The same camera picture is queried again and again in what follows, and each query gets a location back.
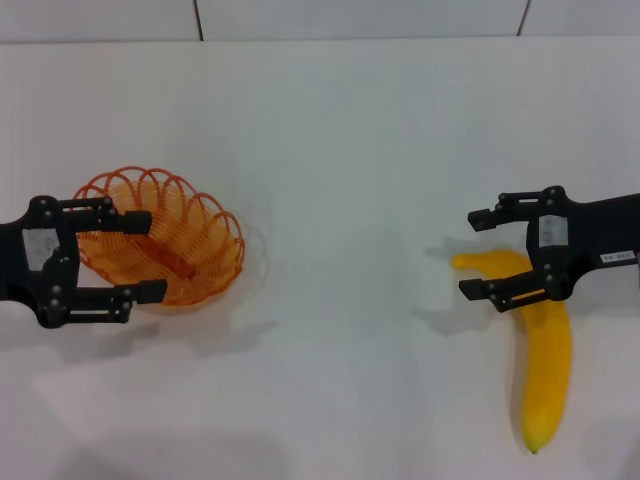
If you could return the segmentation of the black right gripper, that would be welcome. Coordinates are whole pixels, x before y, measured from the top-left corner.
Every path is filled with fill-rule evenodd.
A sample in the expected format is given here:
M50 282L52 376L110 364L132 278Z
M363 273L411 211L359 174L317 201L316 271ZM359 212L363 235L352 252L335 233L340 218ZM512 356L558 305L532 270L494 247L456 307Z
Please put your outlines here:
M472 211L467 219L475 231L527 225L534 272L458 284L467 300L488 300L500 313L548 299L566 300L584 275L639 263L638 194L580 203L559 186L501 193L493 210Z

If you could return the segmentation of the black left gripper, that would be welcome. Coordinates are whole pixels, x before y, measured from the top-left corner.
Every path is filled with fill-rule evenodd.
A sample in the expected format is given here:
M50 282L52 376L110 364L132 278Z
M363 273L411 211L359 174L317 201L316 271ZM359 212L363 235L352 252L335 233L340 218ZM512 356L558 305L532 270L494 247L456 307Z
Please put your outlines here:
M149 211L119 213L111 197L59 202L36 196L24 215L1 225L1 299L28 307L47 329L125 324L135 303L163 301L167 281L76 288L79 253L74 231L146 235L151 226Z

